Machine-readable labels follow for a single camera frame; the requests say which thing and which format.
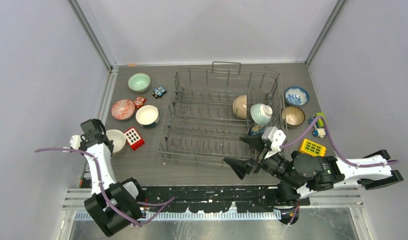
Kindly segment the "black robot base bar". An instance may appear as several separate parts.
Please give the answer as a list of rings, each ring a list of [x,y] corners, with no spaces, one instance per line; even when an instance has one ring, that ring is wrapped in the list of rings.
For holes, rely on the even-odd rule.
[[[136,202],[156,212],[225,214],[232,207],[239,214],[274,212],[283,224],[294,224],[299,218],[299,200],[293,189],[276,186],[146,186],[138,187]]]

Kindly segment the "brown ribbed bowl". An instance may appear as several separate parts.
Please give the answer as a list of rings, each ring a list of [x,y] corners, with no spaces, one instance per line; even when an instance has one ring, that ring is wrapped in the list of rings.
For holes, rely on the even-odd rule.
[[[302,109],[296,106],[287,106],[281,116],[289,127],[298,127],[305,122],[306,116]]]

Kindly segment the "pale green celadon bowl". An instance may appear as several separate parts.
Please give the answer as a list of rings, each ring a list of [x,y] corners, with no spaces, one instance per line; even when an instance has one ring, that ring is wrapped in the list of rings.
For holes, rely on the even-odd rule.
[[[128,87],[136,93],[145,92],[151,83],[150,77],[145,73],[137,73],[128,80]]]

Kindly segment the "grey wire dish rack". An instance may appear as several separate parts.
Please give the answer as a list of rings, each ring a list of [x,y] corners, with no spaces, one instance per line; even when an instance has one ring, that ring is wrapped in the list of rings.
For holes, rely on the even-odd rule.
[[[223,166],[223,158],[246,160],[257,151],[240,140],[255,125],[250,115],[233,112],[236,98],[272,108],[268,125],[287,131],[280,68],[246,69],[240,63],[214,61],[210,67],[182,67],[175,73],[158,151],[165,161]]]

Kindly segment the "blue floral white bowl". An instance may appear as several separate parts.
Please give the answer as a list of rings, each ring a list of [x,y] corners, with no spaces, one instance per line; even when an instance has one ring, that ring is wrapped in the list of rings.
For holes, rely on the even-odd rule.
[[[303,106],[309,101],[308,92],[299,86],[288,87],[284,91],[285,101],[291,106]]]

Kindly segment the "teal and white bowl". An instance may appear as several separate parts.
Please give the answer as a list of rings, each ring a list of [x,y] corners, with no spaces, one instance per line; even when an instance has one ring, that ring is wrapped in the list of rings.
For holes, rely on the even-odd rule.
[[[145,105],[138,109],[135,119],[143,128],[154,128],[160,120],[159,110],[153,105]]]

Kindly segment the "beige bowl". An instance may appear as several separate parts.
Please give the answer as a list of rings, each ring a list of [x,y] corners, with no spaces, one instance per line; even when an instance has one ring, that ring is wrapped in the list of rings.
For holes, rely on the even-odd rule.
[[[233,114],[242,119],[247,119],[247,95],[238,96],[232,104]]]
[[[126,144],[124,133],[117,129],[109,129],[106,131],[106,135],[109,140],[113,141],[113,153],[119,153]]]

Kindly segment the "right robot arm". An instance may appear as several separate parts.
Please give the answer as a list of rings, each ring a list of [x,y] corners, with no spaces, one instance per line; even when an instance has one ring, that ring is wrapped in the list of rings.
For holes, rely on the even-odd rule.
[[[386,150],[351,159],[351,164],[336,156],[311,156],[299,151],[294,151],[291,157],[292,160],[288,161],[277,153],[248,160],[226,157],[224,162],[241,180],[260,170],[279,179],[275,202],[283,206],[296,205],[316,192],[355,186],[375,190],[403,181],[401,173],[391,169]]]

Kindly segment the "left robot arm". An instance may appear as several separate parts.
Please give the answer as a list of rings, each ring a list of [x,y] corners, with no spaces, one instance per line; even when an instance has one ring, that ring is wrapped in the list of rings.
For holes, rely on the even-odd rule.
[[[140,206],[145,194],[134,178],[115,180],[111,158],[114,144],[103,123],[96,118],[81,123],[79,150],[87,160],[92,178],[91,197],[84,201],[85,209],[101,231],[111,237],[130,224],[138,224],[143,216]]]

